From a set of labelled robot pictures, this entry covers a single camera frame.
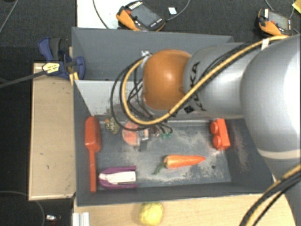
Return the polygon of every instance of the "clamp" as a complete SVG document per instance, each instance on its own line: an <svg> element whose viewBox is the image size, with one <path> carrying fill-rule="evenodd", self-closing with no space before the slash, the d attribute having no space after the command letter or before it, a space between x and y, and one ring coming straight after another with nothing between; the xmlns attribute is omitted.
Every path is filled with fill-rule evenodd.
<svg viewBox="0 0 301 226"><path fill-rule="evenodd" d="M39 41L39 51L46 59L47 63L56 62L59 68L55 72L46 73L47 75L54 75L68 80L69 74L77 72L79 79L82 80L85 76L85 61L84 58L76 57L75 61L60 50L60 38L45 37Z"/></svg>

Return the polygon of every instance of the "red lego block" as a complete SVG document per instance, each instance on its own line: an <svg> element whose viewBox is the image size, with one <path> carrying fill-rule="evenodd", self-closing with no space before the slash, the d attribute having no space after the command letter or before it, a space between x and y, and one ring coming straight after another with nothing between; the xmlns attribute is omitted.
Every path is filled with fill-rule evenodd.
<svg viewBox="0 0 301 226"><path fill-rule="evenodd" d="M210 131L214 135L213 145L217 150L224 151L230 146L229 135L224 119L217 119L210 125Z"/></svg>

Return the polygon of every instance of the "wooden board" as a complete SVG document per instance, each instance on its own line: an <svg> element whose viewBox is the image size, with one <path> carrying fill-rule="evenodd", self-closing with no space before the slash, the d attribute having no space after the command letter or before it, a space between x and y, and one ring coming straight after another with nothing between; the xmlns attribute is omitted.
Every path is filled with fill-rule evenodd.
<svg viewBox="0 0 301 226"><path fill-rule="evenodd" d="M43 64L35 64L34 72ZM75 192L71 83L33 80L29 200L70 198Z"/></svg>

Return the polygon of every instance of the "gray bin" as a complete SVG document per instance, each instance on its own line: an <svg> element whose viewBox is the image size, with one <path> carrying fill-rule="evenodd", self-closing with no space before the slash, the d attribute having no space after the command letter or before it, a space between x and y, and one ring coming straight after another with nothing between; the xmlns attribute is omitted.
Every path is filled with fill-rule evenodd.
<svg viewBox="0 0 301 226"><path fill-rule="evenodd" d="M230 36L170 32L133 32L102 29L72 29L73 57L83 56L87 70L84 81L74 86L76 196L79 206L148 202L262 193L272 183L265 162L257 153L244 120L227 120L231 147L217 151L212 146L209 120L181 116L169 123L171 139L152 138L147 150L139 152L113 136L104 127L113 81L122 69L141 56L172 48L191 54L200 48L233 42ZM94 115L100 122L102 150L96 155L97 172L109 167L136 165L136 189L109 190L98 186L90 192L89 153L85 147L85 120ZM199 165L151 173L168 154L199 154Z"/></svg>

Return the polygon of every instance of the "yellow cable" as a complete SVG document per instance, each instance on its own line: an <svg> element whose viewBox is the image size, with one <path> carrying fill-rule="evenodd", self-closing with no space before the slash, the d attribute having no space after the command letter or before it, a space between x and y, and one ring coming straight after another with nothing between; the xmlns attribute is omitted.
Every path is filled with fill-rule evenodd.
<svg viewBox="0 0 301 226"><path fill-rule="evenodd" d="M287 36L274 36L269 38L269 41L274 41L274 40L281 40L281 39L285 39L287 38ZM236 59L237 57L241 56L242 54L244 54L245 52L259 46L262 44L262 41L256 42L254 44L251 44L250 46L240 50L239 52L233 54L232 56L230 56L229 58L227 58L225 61L223 61L222 63L220 63L218 66L216 66L214 69L212 69L208 74L206 74L201 80L199 80L196 85L194 87L192 87L190 89L190 91L187 92L187 94L172 108L170 109L170 111L166 114L164 114L163 116L156 118L154 120L151 121L143 121L140 120L138 118L136 118L130 111L128 104L127 104L127 98L126 98L126 85L127 85L127 81L129 76L132 74L132 72L141 64L141 62L143 61L143 59L139 60L136 64L133 65L132 68L130 68L130 70L126 73L125 78L123 80L123 84L122 84L122 101L123 101L123 106L125 109L125 112L127 114L127 116L133 120L134 122L136 122L137 124L140 125L145 125L145 126L150 126L150 125L154 125L157 123L161 123L164 120L168 119L170 117L170 115L172 115L173 113L175 113L181 105L183 105L183 103L188 100L197 90L198 88L200 88L206 81L208 81L216 72L220 71L223 67L225 67L227 64L229 64L231 61L233 61L234 59Z"/></svg>
<svg viewBox="0 0 301 226"><path fill-rule="evenodd" d="M298 164L297 166L293 167L292 169L290 169L288 172L286 172L279 180L277 180L275 183L273 183L266 191L269 191L273 188L275 188L278 184L280 184L284 179L287 179L289 178L290 176L298 173L301 171L301 164ZM251 213L251 216L249 217L248 221L246 222L246 226L249 226L249 225L252 225L251 223L252 222L255 222L255 220L257 219L256 215L257 215L257 212L261 209L263 205L263 202L262 204L260 204L260 206L258 206L258 208L256 208L252 213Z"/></svg>

